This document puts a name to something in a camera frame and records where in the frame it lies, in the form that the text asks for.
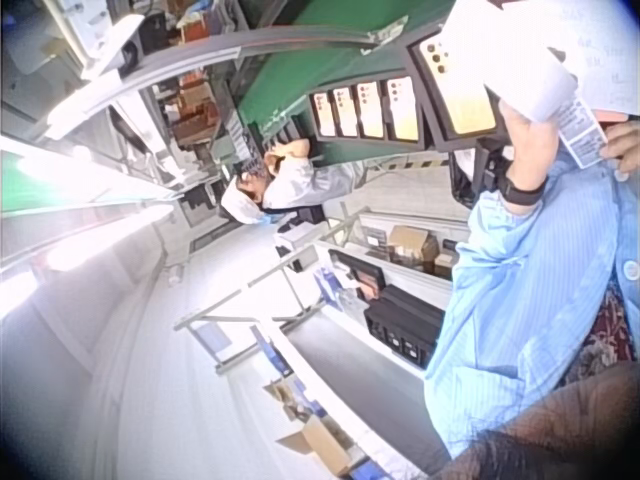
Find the smartwatch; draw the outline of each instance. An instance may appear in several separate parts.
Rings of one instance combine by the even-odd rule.
[[[535,205],[536,202],[542,198],[546,185],[547,179],[545,178],[542,185],[535,190],[519,190],[506,175],[500,175],[498,178],[498,190],[500,190],[502,197],[509,203],[523,207]]]

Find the white cap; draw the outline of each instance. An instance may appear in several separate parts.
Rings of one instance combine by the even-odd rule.
[[[233,217],[242,223],[258,223],[264,217],[264,212],[258,208],[258,206],[247,197],[243,192],[238,190],[236,181],[238,177],[233,177],[227,191],[222,195],[220,204],[231,214]]]

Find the gold smartphone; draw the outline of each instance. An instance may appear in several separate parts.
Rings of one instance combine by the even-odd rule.
[[[338,125],[345,137],[358,136],[358,116],[356,106],[349,88],[336,88],[333,90],[333,98],[338,109]]]
[[[362,123],[362,130],[365,136],[384,138],[384,123],[378,83],[359,83],[356,88],[358,89],[360,123]]]
[[[496,119],[482,82],[456,68],[455,62],[435,35],[420,44],[420,53],[435,78],[453,129],[465,134],[495,128]]]
[[[416,97],[413,94],[413,83],[410,77],[387,80],[387,91],[391,100],[391,117],[393,131],[398,140],[417,142],[418,115],[416,113]]]
[[[318,114],[320,135],[323,137],[335,137],[336,125],[331,111],[331,103],[329,103],[329,95],[326,93],[314,93],[313,103]]]

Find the blue striped shirt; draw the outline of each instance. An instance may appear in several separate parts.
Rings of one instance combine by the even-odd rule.
[[[601,162],[580,170],[561,149],[527,216],[497,192],[471,212],[453,295],[425,377],[431,420],[452,457],[554,389],[589,333],[612,268],[640,351],[638,184]]]

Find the shirt button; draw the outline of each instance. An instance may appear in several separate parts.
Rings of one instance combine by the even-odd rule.
[[[616,180],[620,183],[626,182],[629,179],[629,174],[621,172],[620,170],[614,170],[613,176],[616,177]]]
[[[628,262],[624,262],[624,266],[622,268],[624,270],[624,276],[627,277],[627,280],[635,282],[640,278],[640,265],[638,265],[638,262],[629,260]]]

